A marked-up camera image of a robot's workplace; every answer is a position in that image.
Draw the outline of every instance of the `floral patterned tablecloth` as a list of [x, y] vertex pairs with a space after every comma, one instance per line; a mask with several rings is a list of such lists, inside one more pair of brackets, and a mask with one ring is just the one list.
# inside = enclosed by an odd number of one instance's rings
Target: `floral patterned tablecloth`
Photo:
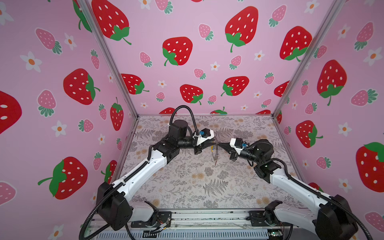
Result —
[[[121, 175], [145, 159], [149, 145], [167, 134], [169, 118], [140, 117]], [[199, 130], [207, 127], [215, 131], [217, 142], [229, 142], [232, 137], [241, 137], [248, 143], [268, 139], [274, 146], [273, 157], [285, 161], [290, 174], [296, 176], [271, 117], [196, 115], [195, 118]], [[176, 116], [176, 119], [187, 121], [193, 129], [189, 115]], [[132, 199], [145, 200], [161, 209], [262, 208], [274, 200], [304, 207], [284, 190], [260, 179], [246, 160], [229, 160], [229, 154], [221, 148], [216, 166], [210, 148], [199, 155], [194, 155], [193, 149], [182, 149], [177, 157], [145, 182]]]

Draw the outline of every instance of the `pink strawberry print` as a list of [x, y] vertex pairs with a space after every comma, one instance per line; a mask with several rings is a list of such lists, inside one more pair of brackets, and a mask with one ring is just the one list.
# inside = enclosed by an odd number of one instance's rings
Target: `pink strawberry print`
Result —
[[275, 77], [273, 76], [273, 73], [268, 73], [267, 75], [265, 75], [264, 82], [266, 84], [270, 85], [273, 83], [274, 79], [275, 79]]
[[377, 212], [369, 212], [365, 215], [365, 220], [380, 232], [384, 232], [384, 216]]
[[93, 168], [95, 169], [95, 171], [99, 170], [100, 165], [101, 165], [101, 153], [97, 152], [93, 160]]
[[53, 97], [51, 91], [45, 89], [37, 97], [37, 103], [40, 105], [38, 110], [40, 115], [47, 117], [52, 116], [55, 111], [53, 110], [56, 107], [56, 100]]
[[272, 18], [269, 19], [269, 27], [274, 28], [276, 27], [281, 20], [283, 20], [285, 16], [285, 12], [287, 11], [287, 5], [281, 5], [280, 7], [276, 8], [275, 11], [272, 13]]
[[368, 22], [360, 30], [359, 34], [356, 37], [357, 42], [355, 42], [355, 50], [359, 51], [363, 49], [368, 44], [368, 40], [371, 39], [373, 35], [373, 22]]
[[82, 132], [90, 132], [93, 129], [93, 123], [88, 119], [81, 120], [79, 122], [78, 127], [79, 127], [79, 130]]
[[193, 73], [195, 74], [195, 77], [200, 78], [201, 80], [203, 80], [207, 77], [207, 75], [204, 73], [204, 71], [201, 69], [198, 69], [198, 68], [195, 68]]
[[100, 111], [100, 117], [103, 120], [106, 120], [107, 119], [107, 109], [105, 109], [103, 104], [99, 105], [99, 111]]
[[286, 126], [285, 128], [284, 128], [284, 133], [285, 134], [287, 134], [287, 135], [289, 135], [290, 133], [291, 133], [291, 126]]
[[316, 112], [317, 110], [317, 104], [316, 103], [310, 103], [308, 106], [305, 108], [305, 113], [311, 115], [313, 112]]
[[305, 79], [303, 85], [301, 86], [301, 95], [304, 96], [308, 91], [308, 80]]
[[327, 157], [319, 157], [316, 160], [317, 166], [319, 166], [321, 169], [327, 169], [331, 167], [331, 161]]
[[145, 52], [140, 53], [140, 61], [148, 68], [152, 66], [151, 58]]
[[377, 96], [379, 94], [376, 92], [376, 90], [369, 89], [367, 90], [360, 90], [358, 91], [352, 98], [351, 98], [351, 103], [355, 106], [363, 107], [367, 103], [371, 104], [374, 101], [376, 101]]
[[164, 101], [164, 98], [165, 98], [165, 96], [164, 96], [163, 92], [159, 92], [156, 94], [156, 100], [157, 101], [162, 102], [162, 101]]
[[261, 105], [262, 108], [266, 108], [268, 105], [270, 105], [272, 102], [272, 99], [265, 100], [263, 104]]
[[208, 98], [208, 104], [209, 104], [209, 105], [212, 105], [212, 104], [215, 103], [216, 100], [217, 100], [216, 95], [212, 95], [212, 96], [210, 96], [210, 97]]
[[241, 64], [241, 56], [238, 55], [231, 60], [231, 64], [229, 64], [229, 69], [235, 70]]
[[210, 41], [214, 38], [214, 32], [211, 31], [211, 27], [206, 24], [199, 25], [200, 37], [205, 38], [206, 41]]
[[95, 66], [96, 69], [99, 69], [100, 61], [95, 49], [92, 49], [91, 51], [91, 61], [93, 63], [93, 66]]
[[160, 11], [164, 11], [165, 14], [172, 12], [172, 3], [168, 0], [155, 0], [156, 6]]
[[10, 183], [0, 181], [0, 206], [14, 199], [17, 190]]
[[120, 138], [116, 140], [116, 144], [118, 145], [118, 150], [121, 150], [122, 142]]
[[60, 43], [55, 41], [55, 37], [52, 35], [52, 33], [41, 28], [36, 28], [35, 32], [36, 36], [39, 38], [40, 42], [46, 49], [52, 50], [52, 52], [57, 55], [60, 55], [63, 52], [61, 50]]
[[321, 45], [319, 48], [316, 49], [313, 57], [314, 58], [321, 58], [326, 52], [327, 52], [327, 47], [324, 45]]

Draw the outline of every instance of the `vent grille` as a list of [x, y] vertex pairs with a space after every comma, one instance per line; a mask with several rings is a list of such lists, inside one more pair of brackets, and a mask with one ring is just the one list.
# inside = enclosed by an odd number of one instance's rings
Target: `vent grille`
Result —
[[[268, 239], [267, 229], [199, 229], [199, 230], [163, 230], [156, 238], [148, 238], [143, 230], [131, 230], [136, 240], [222, 240], [222, 239]], [[128, 233], [125, 230], [105, 230], [96, 239], [103, 240], [127, 240]]]

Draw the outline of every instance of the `scissors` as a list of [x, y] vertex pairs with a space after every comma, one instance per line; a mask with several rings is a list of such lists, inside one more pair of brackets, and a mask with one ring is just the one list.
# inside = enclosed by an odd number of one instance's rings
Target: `scissors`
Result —
[[218, 146], [217, 144], [211, 146], [211, 152], [212, 152], [212, 157], [213, 157], [213, 161], [215, 161], [215, 166], [217, 164], [217, 160], [218, 160]]

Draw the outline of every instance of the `pink wallpaper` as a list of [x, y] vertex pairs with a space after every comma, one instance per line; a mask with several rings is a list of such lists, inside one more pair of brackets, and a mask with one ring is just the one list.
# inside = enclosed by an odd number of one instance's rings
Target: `pink wallpaper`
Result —
[[374, 239], [384, 238], [383, 9], [345, 3], [280, 123], [306, 182], [345, 197]]
[[276, 108], [332, 1], [89, 2], [139, 114], [250, 114]]
[[133, 118], [76, 2], [3, 0], [0, 24], [0, 238], [77, 239]]

